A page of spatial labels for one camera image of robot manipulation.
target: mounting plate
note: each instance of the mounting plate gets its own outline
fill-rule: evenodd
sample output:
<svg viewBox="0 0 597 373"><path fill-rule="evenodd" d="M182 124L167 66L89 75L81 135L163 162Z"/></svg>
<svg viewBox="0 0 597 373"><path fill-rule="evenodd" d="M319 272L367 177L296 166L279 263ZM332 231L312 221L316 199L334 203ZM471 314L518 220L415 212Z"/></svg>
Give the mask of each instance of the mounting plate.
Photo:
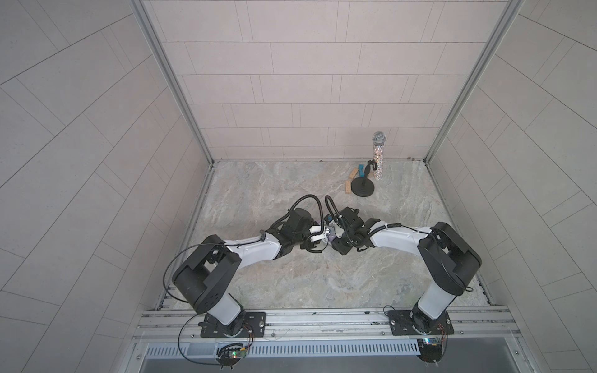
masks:
<svg viewBox="0 0 597 373"><path fill-rule="evenodd" d="M265 334L265 312L247 312L243 323L247 323L253 329L253 336L255 338L261 338ZM205 314L205 320L199 324L201 326L201 338L227 338L228 335L224 334L223 331L219 330L218 319L211 316L209 313ZM248 338L249 332L242 328L238 335L234 335L234 338Z"/></svg>
<svg viewBox="0 0 597 373"><path fill-rule="evenodd" d="M413 328L413 320L410 318L411 311L409 310L389 310L387 312L388 319L390 320L390 328L392 329L392 335L418 335L422 336L421 333L417 332ZM452 322L448 317L448 313L444 311L439 319L438 323L442 324L447 334L454 334L454 328L452 327ZM441 335L442 332L437 327L428 335Z"/></svg>

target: wire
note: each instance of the wire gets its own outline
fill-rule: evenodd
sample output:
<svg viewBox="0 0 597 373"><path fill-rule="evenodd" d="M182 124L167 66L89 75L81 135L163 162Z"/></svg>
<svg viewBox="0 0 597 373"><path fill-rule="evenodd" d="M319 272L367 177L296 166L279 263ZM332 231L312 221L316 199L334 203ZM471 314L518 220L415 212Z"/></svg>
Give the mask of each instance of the wire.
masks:
<svg viewBox="0 0 597 373"><path fill-rule="evenodd" d="M188 320L187 320L187 322L185 322L185 323L184 323L183 327L182 327L182 328L180 328L179 337L178 337L178 339L176 340L176 345L177 345L177 346L178 346L178 348L179 348L179 353L180 353L180 354L183 356L183 358L187 359L188 361L190 361L190 362L192 362L192 363L194 363L194 364L221 366L220 364L213 364L213 363L202 363L202 362L198 362L198 361L191 360L191 359L189 359L188 357L186 357L186 356L184 355L184 353L183 353L182 349L180 348L180 335L183 333L183 329L184 329L184 327L185 327L185 326L187 326L187 324L188 324L188 323L189 323L189 322L190 322L192 319L196 318L197 316L199 316L199 315L197 314L197 315L194 315L194 316L192 316L190 319L188 319Z"/></svg>

